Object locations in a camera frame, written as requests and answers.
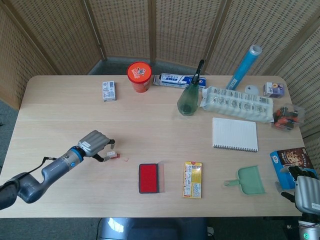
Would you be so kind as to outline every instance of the gray robot hand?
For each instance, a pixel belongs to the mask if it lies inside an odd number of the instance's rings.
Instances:
[[[301,240],[320,239],[320,180],[311,171],[298,166],[289,166],[288,172],[295,180],[294,196],[284,191],[279,182],[276,187],[280,194],[295,203],[302,213],[299,220],[299,237]]]
[[[105,162],[109,160],[109,157],[101,157],[98,155],[98,152],[103,150],[106,145],[110,144],[111,149],[115,146],[115,140],[107,138],[101,132],[94,130],[90,132],[87,136],[82,138],[78,142],[78,147],[80,147],[85,152],[85,157],[93,157],[99,162]]]

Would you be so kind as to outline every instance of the blue tube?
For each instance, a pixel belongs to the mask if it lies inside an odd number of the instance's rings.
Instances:
[[[228,90],[236,90],[242,78],[247,74],[252,64],[256,61],[259,55],[262,53],[262,47],[259,45],[252,45],[242,60],[240,66],[235,71],[235,74],[231,78],[230,82],[226,86]]]

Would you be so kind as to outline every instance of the white notepad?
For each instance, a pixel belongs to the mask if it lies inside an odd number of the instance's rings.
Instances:
[[[256,123],[214,117],[212,119],[212,146],[218,149],[257,152]]]

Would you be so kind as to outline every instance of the woven wall panel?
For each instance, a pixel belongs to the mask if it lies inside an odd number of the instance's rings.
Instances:
[[[63,75],[83,75],[100,60],[79,0],[8,0]]]
[[[233,0],[207,72],[233,75],[252,44],[262,55],[249,71],[261,75],[320,6],[318,0]]]
[[[197,67],[206,46],[220,0],[157,0],[157,60]]]
[[[320,137],[310,141],[305,140],[304,145],[314,169],[320,176]]]
[[[18,109],[30,78],[54,74],[0,8],[0,98]]]
[[[149,58],[148,0],[89,0],[108,56]]]
[[[305,108],[301,131],[320,127],[320,27],[280,68],[292,102]]]

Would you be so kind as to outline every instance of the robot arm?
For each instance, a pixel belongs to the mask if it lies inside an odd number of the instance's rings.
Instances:
[[[71,147],[59,158],[45,157],[42,164],[29,172],[23,172],[0,186],[0,210],[13,205],[19,196],[26,203],[31,204],[37,201],[47,191],[47,189],[59,178],[80,164],[84,157],[92,157],[99,162],[105,162],[109,157],[101,157],[98,152],[106,145],[111,145],[113,149],[115,140],[107,138],[97,130],[92,131],[82,138],[77,146]],[[41,170],[43,181],[38,182],[30,173],[40,168],[46,160],[53,160]]]
[[[302,213],[299,220],[299,236],[301,240],[320,240],[320,180],[311,172],[298,166],[288,167],[288,171],[295,180],[294,196],[281,189],[276,182],[280,194],[295,203],[295,207]]]

